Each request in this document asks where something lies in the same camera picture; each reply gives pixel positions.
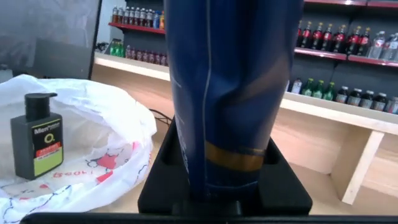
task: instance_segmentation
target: black stand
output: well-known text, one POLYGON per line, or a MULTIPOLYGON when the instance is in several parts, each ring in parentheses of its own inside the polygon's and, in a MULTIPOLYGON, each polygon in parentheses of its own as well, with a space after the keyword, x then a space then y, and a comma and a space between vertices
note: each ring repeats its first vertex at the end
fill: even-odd
POLYGON ((259 186, 250 203, 190 201, 188 176, 173 120, 138 200, 140 213, 178 216, 308 215, 312 200, 273 140, 269 141, 259 186))

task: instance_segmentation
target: wooden shelf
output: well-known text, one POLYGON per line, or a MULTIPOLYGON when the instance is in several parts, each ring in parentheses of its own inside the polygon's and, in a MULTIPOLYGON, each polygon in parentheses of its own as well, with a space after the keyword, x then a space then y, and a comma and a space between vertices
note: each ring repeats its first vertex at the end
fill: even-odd
POLYGON ((129 24, 120 24, 116 22, 110 22, 108 24, 109 26, 117 27, 122 30, 139 30, 143 32, 151 32, 155 34, 165 34, 166 31, 163 29, 155 29, 155 28, 150 28, 150 27, 143 27, 143 26, 134 26, 134 25, 129 25, 129 24))

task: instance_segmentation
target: red bottle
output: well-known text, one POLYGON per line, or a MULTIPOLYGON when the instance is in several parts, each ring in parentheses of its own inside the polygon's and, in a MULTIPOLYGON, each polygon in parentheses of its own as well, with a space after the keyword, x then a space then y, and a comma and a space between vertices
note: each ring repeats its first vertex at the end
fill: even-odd
POLYGON ((301 21, 300 21, 300 23, 298 24, 296 47, 300 47, 302 41, 303 41, 303 32, 301 30, 301 21))
POLYGON ((331 34, 332 26, 333 24, 329 24, 327 30, 323 33, 321 50, 330 51, 330 47, 332 44, 332 34, 331 34))
POLYGON ((312 35, 312 46, 311 49, 319 50, 322 44, 322 25, 323 23, 320 22, 316 31, 313 32, 312 35))
POLYGON ((355 30, 355 32, 353 32, 353 34, 350 35, 348 42, 347 42, 347 54, 356 54, 358 51, 358 47, 359 47, 359 33, 361 32, 361 27, 358 26, 355 30))
POLYGON ((359 47, 358 47, 358 56, 365 56, 368 52, 369 48, 369 33, 371 29, 368 27, 365 30, 365 34, 363 34, 359 40, 359 47))
POLYGON ((335 46, 333 48, 333 52, 339 52, 339 53, 344 52, 344 44, 345 44, 345 38, 346 38, 345 29, 346 29, 346 26, 342 25, 340 27, 339 32, 336 34, 335 39, 334 39, 335 46))
POLYGON ((311 44, 311 24, 312 24, 312 22, 309 21, 308 25, 307 25, 307 28, 305 28, 304 31, 303 31, 303 40, 301 42, 300 47, 303 47, 303 48, 309 48, 310 47, 310 44, 311 44))

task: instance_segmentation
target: black bottle cap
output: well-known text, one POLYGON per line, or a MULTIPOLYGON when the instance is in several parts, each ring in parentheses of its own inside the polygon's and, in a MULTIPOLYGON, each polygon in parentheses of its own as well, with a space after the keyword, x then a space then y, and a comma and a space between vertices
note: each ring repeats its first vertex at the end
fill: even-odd
POLYGON ((50 116, 50 97, 56 93, 28 93, 25 95, 27 121, 36 121, 50 116))

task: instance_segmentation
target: white wall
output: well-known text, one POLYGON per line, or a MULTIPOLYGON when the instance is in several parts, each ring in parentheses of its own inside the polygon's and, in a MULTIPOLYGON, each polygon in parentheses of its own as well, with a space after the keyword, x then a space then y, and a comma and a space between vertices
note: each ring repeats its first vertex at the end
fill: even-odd
POLYGON ((101 14, 99 15, 99 24, 98 24, 98 35, 97 35, 97 43, 98 42, 108 42, 113 38, 123 40, 123 33, 121 30, 115 27, 111 27, 108 23, 112 18, 112 10, 114 6, 122 6, 126 7, 125 0, 102 0, 101 5, 101 14))

